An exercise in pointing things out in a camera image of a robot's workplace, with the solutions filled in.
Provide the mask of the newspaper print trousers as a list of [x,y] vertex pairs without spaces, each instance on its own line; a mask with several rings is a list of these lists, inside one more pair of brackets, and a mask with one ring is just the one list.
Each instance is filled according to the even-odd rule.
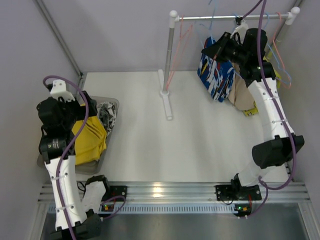
[[97,116],[107,136],[112,132],[117,118],[117,109],[114,102],[105,101],[97,106]]

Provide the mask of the blue patterned garment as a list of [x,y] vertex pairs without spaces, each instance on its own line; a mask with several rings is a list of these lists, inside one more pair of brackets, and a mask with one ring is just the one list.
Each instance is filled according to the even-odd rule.
[[212,99],[222,103],[232,90],[236,71],[230,61],[218,62],[202,53],[197,75]]

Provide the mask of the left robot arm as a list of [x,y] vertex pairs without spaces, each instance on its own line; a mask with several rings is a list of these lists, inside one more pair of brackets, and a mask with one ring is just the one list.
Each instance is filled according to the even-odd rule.
[[76,180],[75,137],[77,120],[97,114],[97,102],[86,91],[80,93],[84,105],[74,99],[48,97],[36,109],[42,122],[39,153],[49,174],[55,202],[55,231],[51,240],[88,240],[98,237],[102,220],[98,212],[103,197],[110,192],[104,175],[89,178],[80,196]]

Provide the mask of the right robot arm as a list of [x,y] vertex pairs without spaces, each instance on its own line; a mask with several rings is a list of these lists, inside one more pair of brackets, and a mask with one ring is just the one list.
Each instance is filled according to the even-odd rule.
[[259,178],[296,157],[303,147],[303,136],[291,128],[277,90],[272,64],[263,59],[268,42],[264,30],[250,28],[243,41],[225,32],[220,39],[201,52],[218,63],[231,62],[239,66],[240,76],[252,95],[260,115],[263,142],[252,148],[252,162],[237,173],[230,184],[217,185],[217,200],[261,200]]

